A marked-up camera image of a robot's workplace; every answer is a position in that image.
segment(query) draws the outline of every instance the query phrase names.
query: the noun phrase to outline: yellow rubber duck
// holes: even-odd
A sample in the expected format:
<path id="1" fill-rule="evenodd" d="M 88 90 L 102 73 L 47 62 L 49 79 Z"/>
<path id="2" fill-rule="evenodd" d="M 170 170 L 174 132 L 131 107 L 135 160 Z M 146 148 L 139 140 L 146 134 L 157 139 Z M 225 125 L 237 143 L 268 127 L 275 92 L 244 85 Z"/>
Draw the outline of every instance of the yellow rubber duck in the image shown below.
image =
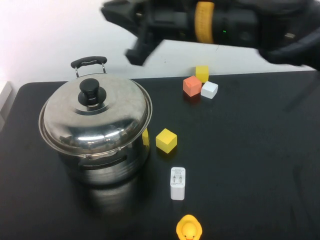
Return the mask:
<path id="1" fill-rule="evenodd" d="M 176 234 L 180 240 L 199 240 L 202 227 L 192 215 L 185 215 L 176 225 Z"/>

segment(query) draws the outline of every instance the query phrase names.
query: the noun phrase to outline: lid handle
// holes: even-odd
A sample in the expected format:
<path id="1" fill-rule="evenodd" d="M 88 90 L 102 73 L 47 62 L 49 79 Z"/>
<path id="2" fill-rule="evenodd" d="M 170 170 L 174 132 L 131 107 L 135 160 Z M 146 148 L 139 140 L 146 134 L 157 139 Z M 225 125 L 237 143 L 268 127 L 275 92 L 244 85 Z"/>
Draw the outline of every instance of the lid handle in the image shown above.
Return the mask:
<path id="1" fill-rule="evenodd" d="M 106 91 L 100 87 L 97 79 L 87 78 L 80 83 L 81 92 L 78 101 L 84 106 L 102 104 L 107 97 Z"/>

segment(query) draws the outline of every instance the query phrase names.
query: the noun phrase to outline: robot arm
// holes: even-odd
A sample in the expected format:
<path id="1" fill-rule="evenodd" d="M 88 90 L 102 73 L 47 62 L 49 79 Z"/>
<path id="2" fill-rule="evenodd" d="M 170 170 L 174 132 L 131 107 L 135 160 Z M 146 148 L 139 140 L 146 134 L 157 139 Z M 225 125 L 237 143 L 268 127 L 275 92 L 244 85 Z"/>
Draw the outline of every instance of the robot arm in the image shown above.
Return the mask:
<path id="1" fill-rule="evenodd" d="M 162 40 L 255 48 L 274 64 L 320 71 L 316 0 L 113 0 L 106 20 L 138 37 L 126 57 L 143 65 Z"/>

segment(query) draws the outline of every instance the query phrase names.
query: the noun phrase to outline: block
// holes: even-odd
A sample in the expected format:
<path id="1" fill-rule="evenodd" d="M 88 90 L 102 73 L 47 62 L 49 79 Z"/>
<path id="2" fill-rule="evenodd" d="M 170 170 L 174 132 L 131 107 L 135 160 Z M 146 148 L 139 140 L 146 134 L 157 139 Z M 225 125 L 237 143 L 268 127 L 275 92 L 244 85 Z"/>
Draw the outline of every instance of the block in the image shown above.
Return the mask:
<path id="1" fill-rule="evenodd" d="M 201 81 L 195 76 L 191 76 L 183 80 L 183 91 L 190 97 L 201 92 Z"/>
<path id="2" fill-rule="evenodd" d="M 214 96 L 217 94 L 217 92 L 218 92 L 218 85 L 207 81 L 201 89 L 201 96 L 204 96 L 209 99 L 213 99 Z"/>
<path id="3" fill-rule="evenodd" d="M 166 154 L 170 153 L 172 149 L 178 144 L 178 136 L 168 129 L 163 129 L 155 138 L 155 145 L 157 148 L 164 151 Z"/>
<path id="4" fill-rule="evenodd" d="M 195 67 L 195 76 L 203 84 L 209 80 L 209 67 L 208 66 L 196 66 Z"/>
<path id="5" fill-rule="evenodd" d="M 149 133 L 147 128 L 142 133 L 142 141 L 143 145 L 149 146 Z"/>

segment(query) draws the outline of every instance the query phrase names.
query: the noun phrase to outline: pot side handle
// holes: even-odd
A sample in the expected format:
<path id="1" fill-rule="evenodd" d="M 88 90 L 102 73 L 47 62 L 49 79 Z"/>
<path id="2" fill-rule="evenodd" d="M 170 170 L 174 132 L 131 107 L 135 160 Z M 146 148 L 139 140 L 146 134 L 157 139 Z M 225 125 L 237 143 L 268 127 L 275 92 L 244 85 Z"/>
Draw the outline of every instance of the pot side handle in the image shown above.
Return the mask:
<path id="1" fill-rule="evenodd" d="M 105 56 L 87 56 L 73 61 L 70 65 L 75 69 L 75 74 L 79 77 L 78 69 L 83 66 L 89 66 L 94 64 L 102 65 L 103 72 L 106 73 L 105 64 L 107 63 L 107 58 Z"/>
<path id="2" fill-rule="evenodd" d="M 80 170 L 99 170 L 99 169 L 105 169 L 105 168 L 109 168 L 114 165 L 117 165 L 126 159 L 127 159 L 126 155 L 120 158 L 117 158 L 115 160 L 110 160 L 110 159 L 108 160 L 108 158 L 106 157 L 103 157 L 101 159 L 91 160 L 84 157 L 83 159 L 80 160 L 78 166 Z"/>

